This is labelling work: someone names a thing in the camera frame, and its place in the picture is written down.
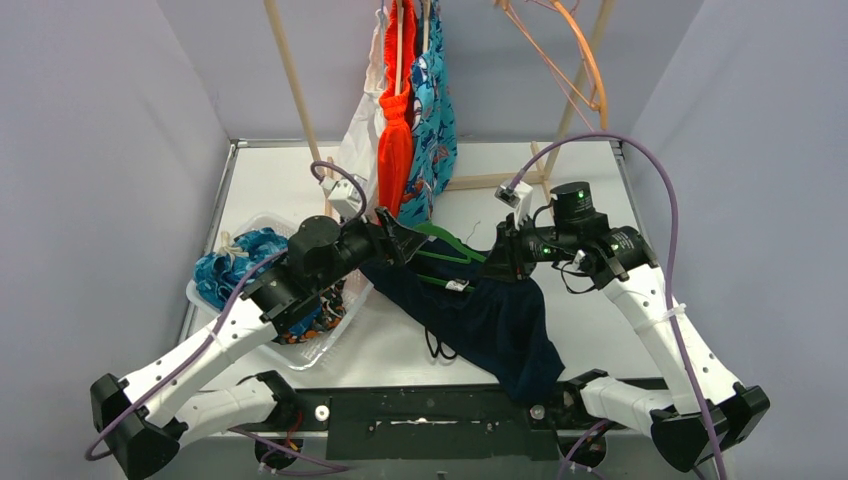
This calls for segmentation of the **green hanger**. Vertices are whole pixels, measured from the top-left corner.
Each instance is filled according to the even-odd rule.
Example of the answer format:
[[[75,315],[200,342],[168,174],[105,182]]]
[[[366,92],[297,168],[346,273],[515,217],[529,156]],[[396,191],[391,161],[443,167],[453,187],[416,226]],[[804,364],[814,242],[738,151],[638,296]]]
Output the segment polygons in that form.
[[[432,223],[421,223],[416,225],[413,230],[426,235],[430,242],[444,245],[443,248],[436,250],[430,247],[422,247],[417,252],[417,255],[420,257],[457,265],[482,264],[486,260],[486,257],[482,253],[470,248],[443,227]],[[423,273],[417,273],[417,278],[426,284],[441,287],[455,293],[471,293],[475,290],[475,286],[470,280],[462,278],[443,279]]]

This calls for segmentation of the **navy blue shorts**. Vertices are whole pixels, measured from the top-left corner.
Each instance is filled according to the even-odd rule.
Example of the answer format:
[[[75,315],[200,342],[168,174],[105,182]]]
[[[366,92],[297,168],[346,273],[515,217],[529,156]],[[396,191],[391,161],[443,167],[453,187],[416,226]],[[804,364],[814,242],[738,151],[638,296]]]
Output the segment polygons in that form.
[[[548,338],[543,292],[531,279],[482,278],[482,265],[445,263],[416,253],[403,266],[369,262],[360,270],[439,345],[494,375],[511,399],[541,403],[553,395],[564,370]],[[475,290],[451,292],[420,281],[417,273],[470,280]]]

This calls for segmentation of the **teal shark print shorts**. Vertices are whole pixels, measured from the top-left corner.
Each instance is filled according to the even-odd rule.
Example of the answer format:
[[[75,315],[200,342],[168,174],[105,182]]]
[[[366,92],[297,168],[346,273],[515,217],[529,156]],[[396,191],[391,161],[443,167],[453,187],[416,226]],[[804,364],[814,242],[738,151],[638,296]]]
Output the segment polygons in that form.
[[[410,69],[414,149],[398,213],[407,226],[431,219],[434,200],[448,187],[458,154],[440,5],[433,1],[433,7],[430,49],[419,53],[419,37],[418,56]]]

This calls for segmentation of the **camouflage orange black shorts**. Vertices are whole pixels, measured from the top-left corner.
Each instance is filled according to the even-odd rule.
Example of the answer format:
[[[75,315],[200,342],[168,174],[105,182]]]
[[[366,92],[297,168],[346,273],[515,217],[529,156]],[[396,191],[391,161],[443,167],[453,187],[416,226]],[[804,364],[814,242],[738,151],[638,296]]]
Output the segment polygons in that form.
[[[292,326],[274,342],[281,345],[305,343],[319,335],[334,330],[347,313],[344,304],[346,280],[341,279],[320,295],[320,308]]]

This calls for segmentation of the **blue leaf print shorts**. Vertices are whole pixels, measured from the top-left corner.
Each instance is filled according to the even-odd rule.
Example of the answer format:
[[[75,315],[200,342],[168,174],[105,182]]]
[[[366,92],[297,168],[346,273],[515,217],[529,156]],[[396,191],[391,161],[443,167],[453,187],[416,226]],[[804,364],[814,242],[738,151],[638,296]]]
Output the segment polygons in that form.
[[[288,239],[265,227],[250,230],[234,240],[224,232],[225,244],[196,261],[193,280],[199,296],[221,311],[238,282],[265,258],[287,248]]]

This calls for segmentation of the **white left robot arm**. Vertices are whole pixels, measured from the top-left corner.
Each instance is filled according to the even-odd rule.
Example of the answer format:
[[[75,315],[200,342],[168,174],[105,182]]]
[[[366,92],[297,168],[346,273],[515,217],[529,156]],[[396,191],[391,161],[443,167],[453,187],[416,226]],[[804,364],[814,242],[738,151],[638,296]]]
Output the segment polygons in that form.
[[[284,252],[251,270],[215,320],[174,349],[124,377],[105,374],[90,387],[96,441],[129,479],[147,479],[181,448],[242,425],[287,426],[297,397],[275,371],[228,389],[206,385],[237,360],[286,333],[320,308],[322,293],[362,265],[402,266],[426,243],[387,209],[339,224],[304,220]]]

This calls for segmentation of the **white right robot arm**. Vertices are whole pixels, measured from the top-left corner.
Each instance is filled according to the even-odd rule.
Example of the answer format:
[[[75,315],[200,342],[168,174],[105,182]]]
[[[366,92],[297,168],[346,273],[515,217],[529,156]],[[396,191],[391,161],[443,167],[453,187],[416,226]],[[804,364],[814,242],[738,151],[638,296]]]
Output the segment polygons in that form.
[[[557,186],[554,223],[538,227],[530,215],[532,188],[499,186],[496,198],[513,211],[496,228],[483,276],[514,283],[540,262],[574,266],[624,315],[657,366],[665,389],[646,390],[600,370],[566,384],[562,411],[571,424],[597,418],[649,437],[662,457],[688,471],[745,440],[771,406],[759,386],[746,386],[707,346],[683,304],[665,297],[656,255],[630,226],[612,228],[593,205],[585,181]]]

